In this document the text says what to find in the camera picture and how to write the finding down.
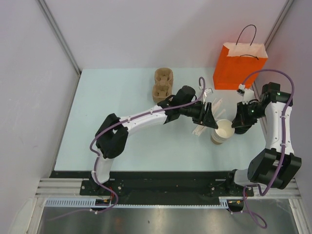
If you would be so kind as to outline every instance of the light blue table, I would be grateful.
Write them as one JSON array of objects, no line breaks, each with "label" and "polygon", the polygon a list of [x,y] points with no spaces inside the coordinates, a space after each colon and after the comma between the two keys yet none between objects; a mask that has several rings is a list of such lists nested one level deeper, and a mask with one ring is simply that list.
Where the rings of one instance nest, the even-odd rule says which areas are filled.
[{"label": "light blue table", "polygon": [[[108,114],[118,117],[136,114],[154,106],[152,87],[156,68],[83,70],[60,146],[55,171],[90,171],[96,155],[89,144]],[[190,85],[199,95],[198,78],[203,76],[213,88],[214,68],[175,68],[173,94]],[[223,98],[226,117],[233,120],[236,91],[214,90],[208,101]],[[144,129],[127,140],[112,171],[228,171],[245,169],[265,147],[260,123],[244,135],[234,135],[222,145],[211,142],[211,130],[201,136],[185,116],[174,122]]]}]

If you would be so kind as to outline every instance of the paper bag handle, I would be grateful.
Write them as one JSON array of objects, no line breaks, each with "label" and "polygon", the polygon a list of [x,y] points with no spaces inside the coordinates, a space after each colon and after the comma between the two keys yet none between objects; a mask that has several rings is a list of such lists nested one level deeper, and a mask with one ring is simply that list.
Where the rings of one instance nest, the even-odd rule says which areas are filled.
[{"label": "paper bag handle", "polygon": [[242,57],[242,56],[251,56],[251,57],[254,57],[254,58],[256,58],[257,60],[259,60],[259,58],[258,58],[257,56],[253,56],[253,55],[241,55],[240,57]]},{"label": "paper bag handle", "polygon": [[252,45],[252,43],[253,43],[253,41],[254,41],[254,38],[255,38],[255,35],[256,35],[256,33],[257,33],[257,27],[256,27],[254,24],[249,24],[249,25],[247,25],[246,27],[244,27],[244,29],[240,32],[240,34],[239,34],[239,36],[238,36],[238,38],[237,38],[237,41],[236,41],[236,44],[235,44],[235,45],[237,45],[238,40],[239,40],[240,36],[242,35],[242,33],[244,32],[245,28],[247,28],[247,27],[249,27],[249,26],[253,26],[253,27],[254,27],[254,36],[253,36],[252,42],[250,43],[250,45]]}]

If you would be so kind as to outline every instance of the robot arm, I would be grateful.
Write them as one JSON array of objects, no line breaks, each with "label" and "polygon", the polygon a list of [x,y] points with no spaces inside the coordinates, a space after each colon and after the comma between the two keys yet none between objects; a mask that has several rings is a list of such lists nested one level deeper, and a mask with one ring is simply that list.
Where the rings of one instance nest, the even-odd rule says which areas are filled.
[{"label": "robot arm", "polygon": [[234,183],[245,186],[255,183],[268,185],[272,179],[282,153],[282,118],[285,118],[286,145],[282,167],[272,188],[284,189],[301,166],[301,158],[294,156],[290,139],[290,115],[293,102],[282,111],[290,94],[280,91],[280,85],[269,83],[263,86],[260,100],[249,100],[237,104],[237,114],[232,127],[238,134],[245,133],[258,118],[266,117],[267,137],[265,149],[251,162],[248,169],[234,172]]},{"label": "robot arm", "polygon": [[191,105],[171,109],[171,107],[190,103],[194,97],[195,90],[190,86],[183,86],[176,95],[159,102],[148,111],[120,118],[115,114],[110,114],[99,128],[96,136],[113,124],[118,122],[124,123],[97,139],[96,146],[100,157],[96,171],[99,182],[104,183],[109,179],[109,172],[114,158],[123,152],[127,138],[145,127],[166,124],[178,119],[180,115],[185,115],[191,117],[195,124],[217,129],[218,126],[212,115],[211,103],[196,101]]}]

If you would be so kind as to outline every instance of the purple cable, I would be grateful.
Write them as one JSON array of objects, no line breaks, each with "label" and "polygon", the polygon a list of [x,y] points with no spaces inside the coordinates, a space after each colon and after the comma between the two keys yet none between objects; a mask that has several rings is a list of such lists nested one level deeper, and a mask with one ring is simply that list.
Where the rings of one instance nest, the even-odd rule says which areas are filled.
[{"label": "purple cable", "polygon": [[[152,113],[158,113],[158,112],[162,112],[162,111],[168,111],[168,110],[173,110],[173,109],[177,109],[177,108],[189,106],[189,105],[192,105],[192,104],[198,102],[198,101],[201,100],[202,97],[204,96],[205,89],[206,89],[206,82],[205,82],[205,79],[204,79],[203,77],[200,77],[200,78],[198,79],[198,83],[199,83],[199,85],[201,86],[201,82],[200,82],[200,81],[202,81],[202,83],[203,83],[203,84],[202,84],[202,88],[203,88],[203,89],[202,89],[202,92],[201,92],[200,96],[199,96],[196,100],[191,101],[191,102],[186,103],[186,104],[183,104],[183,105],[179,105],[179,106],[167,107],[167,108],[164,108],[164,109],[154,110],[154,111],[152,111],[152,112],[149,112],[149,111],[148,111],[148,112],[142,113],[142,114],[140,114],[140,115],[134,116],[134,117],[132,117],[130,120],[128,120],[128,119],[122,120],[122,121],[120,121],[120,122],[118,122],[118,123],[115,123],[115,124],[109,126],[109,127],[106,128],[106,129],[104,129],[102,132],[100,132],[98,135],[96,135],[96,137],[92,140],[89,149],[90,149],[93,153],[95,153],[95,154],[97,155],[97,158],[96,158],[96,161],[95,161],[94,167],[93,167],[95,181],[96,181],[96,183],[97,183],[99,186],[101,186],[102,188],[104,188],[104,189],[110,191],[110,192],[111,192],[112,194],[114,194],[115,197],[116,197],[116,201],[115,201],[115,203],[114,203],[113,205],[111,205],[110,207],[106,208],[105,210],[97,211],[97,214],[100,214],[100,213],[103,213],[103,212],[106,212],[106,211],[112,209],[114,206],[117,205],[119,198],[118,198],[118,195],[117,195],[113,190],[111,190],[110,188],[108,188],[108,187],[106,187],[105,185],[101,184],[101,183],[99,182],[99,180],[98,180],[96,168],[97,168],[97,165],[98,165],[98,159],[99,159],[99,157],[100,157],[100,153],[92,148],[93,145],[94,145],[94,143],[95,143],[103,134],[105,134],[105,133],[108,132],[109,130],[112,130],[113,128],[115,128],[115,127],[117,127],[117,126],[119,126],[119,125],[121,125],[121,124],[123,124],[123,123],[126,123],[126,122],[128,122],[128,121],[132,121],[132,120],[135,120],[135,119],[137,119],[137,118],[140,118],[140,117],[143,117],[143,116],[146,116],[146,115],[150,115],[150,114],[152,114]],[[60,216],[51,218],[51,219],[49,219],[48,221],[56,220],[56,219],[59,219],[59,218],[62,218],[62,217],[71,215],[71,214],[73,214],[73,213],[80,212],[80,211],[90,211],[90,209],[80,209],[80,210],[72,211],[72,212],[69,212],[69,213],[62,214],[62,215],[60,215]]]},{"label": "purple cable", "polygon": [[[287,110],[287,108],[289,107],[289,104],[290,104],[290,102],[291,102],[292,99],[293,99],[293,94],[294,94],[294,83],[293,83],[293,80],[292,80],[286,73],[284,73],[284,72],[282,72],[282,71],[279,71],[279,70],[276,70],[276,69],[262,69],[262,70],[258,70],[258,71],[255,71],[255,72],[250,73],[250,74],[246,77],[246,79],[243,81],[242,84],[245,84],[245,82],[246,82],[252,75],[254,75],[254,74],[256,74],[256,73],[260,73],[260,72],[277,72],[277,73],[280,73],[280,74],[284,75],[284,76],[290,81],[290,83],[291,83],[291,85],[292,85],[292,92],[291,92],[291,95],[290,95],[290,97],[289,97],[289,99],[288,99],[288,101],[287,101],[287,103],[286,103],[284,109],[282,110],[282,116],[285,116],[286,110]],[[258,189],[259,189],[259,193],[260,193],[261,196],[264,196],[264,195],[267,194],[267,192],[269,191],[269,189],[272,187],[272,185],[273,185],[275,179],[277,178],[277,175],[278,175],[278,173],[279,173],[279,171],[280,171],[280,169],[281,169],[281,167],[282,167],[282,164],[283,164],[283,161],[284,161],[284,157],[285,157],[285,150],[286,150],[286,149],[285,149],[285,148],[286,148],[285,144],[286,144],[286,121],[285,121],[285,118],[283,117],[283,118],[282,118],[282,152],[281,152],[281,158],[280,158],[280,160],[279,160],[279,163],[278,163],[278,165],[277,165],[276,171],[274,172],[274,175],[273,175],[272,179],[270,180],[268,186],[266,187],[266,189],[265,189],[263,192],[262,192],[261,187],[260,187],[259,184],[248,185],[248,187],[255,187],[255,186],[257,186]],[[265,221],[260,215],[258,215],[258,214],[255,213],[255,212],[252,212],[252,211],[249,209],[249,205],[248,205],[248,203],[247,203],[245,191],[246,191],[246,186],[245,186],[244,189],[243,189],[243,198],[244,198],[244,202],[245,202],[245,204],[246,204],[247,211],[243,211],[243,213],[249,213],[250,216],[252,217],[252,219],[254,220],[254,222],[255,222],[260,228],[266,229],[266,228],[268,227],[266,221]],[[258,222],[258,220],[255,218],[255,216],[259,217],[259,218],[264,222],[265,225],[262,226],[262,225]]]}]

